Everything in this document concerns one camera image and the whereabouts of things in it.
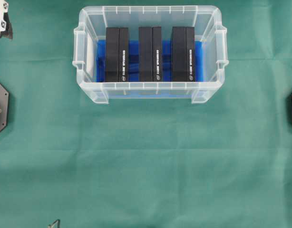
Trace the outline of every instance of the blue foam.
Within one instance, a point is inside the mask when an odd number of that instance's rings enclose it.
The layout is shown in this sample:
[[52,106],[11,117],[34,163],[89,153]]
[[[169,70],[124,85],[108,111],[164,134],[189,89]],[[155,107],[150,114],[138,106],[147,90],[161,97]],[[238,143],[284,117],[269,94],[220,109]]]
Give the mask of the blue foam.
[[[100,40],[97,43],[97,78],[96,82],[105,80],[105,51],[106,42]],[[163,51],[163,81],[171,81],[171,43],[169,40],[162,42]],[[195,42],[195,76],[197,82],[203,82],[203,64],[202,64],[202,43]],[[138,41],[129,42],[129,81],[138,82]]]

